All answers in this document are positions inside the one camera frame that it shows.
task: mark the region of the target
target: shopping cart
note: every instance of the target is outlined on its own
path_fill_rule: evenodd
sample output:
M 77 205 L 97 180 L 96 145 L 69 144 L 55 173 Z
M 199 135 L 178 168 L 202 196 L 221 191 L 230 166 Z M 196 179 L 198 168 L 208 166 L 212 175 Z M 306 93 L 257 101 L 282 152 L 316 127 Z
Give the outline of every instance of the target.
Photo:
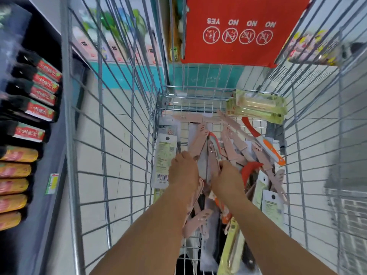
M 312 0 L 279 54 L 278 67 L 271 70 L 245 66 L 236 85 L 231 79 L 233 72 L 238 71 L 237 66 L 209 65 L 218 73 L 217 78 L 202 85 L 198 84 L 200 68 L 207 66 L 168 63 L 163 50 L 162 67 L 149 65 L 142 41 L 127 36 L 136 34 L 138 29 L 129 0 L 81 0 L 95 23 L 96 43 L 86 32 L 74 3 L 75 0 L 61 0 L 67 167 L 76 274 L 89 273 L 126 228 L 152 204 L 150 177 L 160 117 L 183 111 L 225 110 L 225 101 L 235 88 L 273 93 L 287 99 L 288 115 L 283 125 L 252 120 L 259 132 L 274 139 L 274 146 L 287 161 L 284 181 L 290 201 L 284 225 L 287 234 L 339 274 L 367 273 L 367 0 Z M 107 62 L 103 56 L 104 43 L 110 48 L 101 19 L 106 19 L 107 10 L 115 23 L 121 23 L 120 4 L 135 23 L 117 27 L 118 36 L 129 44 L 132 52 L 127 52 L 123 62 Z M 145 18 L 149 19 L 146 0 L 142 4 Z M 169 5 L 172 11 L 172 0 Z M 97 64 L 90 62 L 76 46 L 71 32 L 74 26 L 85 33 L 97 50 Z M 146 28 L 153 42 L 149 21 Z M 287 60 L 287 48 L 296 32 L 302 36 L 313 31 L 316 35 L 321 30 L 327 31 L 322 41 L 325 50 L 331 46 L 336 53 L 337 66 Z M 158 42 L 161 33 L 158 27 Z M 358 49 L 348 54 L 346 50 L 352 50 L 356 43 Z M 158 61 L 157 45 L 153 44 L 152 49 Z M 97 79 L 96 87 L 80 83 L 86 95 L 95 101 L 92 114 L 90 108 L 79 110 L 72 106 L 73 52 L 85 60 Z M 114 87 L 106 81 L 107 76 Z M 77 131 L 76 113 L 88 122 Z M 96 128 L 97 136 L 92 142 L 84 131 L 89 126 Z M 220 125 L 213 127 L 213 131 L 221 130 Z M 182 150 L 187 139 L 188 124 L 183 123 Z M 91 151 L 93 160 L 89 157 L 83 161 L 85 150 Z M 110 172 L 116 160 L 124 172 Z M 124 197 L 117 195 L 116 181 L 118 188 L 128 193 Z M 94 199 L 86 197 L 86 183 L 87 187 L 99 190 L 100 195 Z M 89 212 L 93 212 L 94 220 L 88 219 Z M 91 249 L 90 245 L 101 241 L 103 245 L 98 245 L 98 251 Z M 200 245 L 200 235 L 195 234 L 184 240 L 182 247 L 184 261 L 190 261 L 196 273 L 200 273 L 196 268 Z

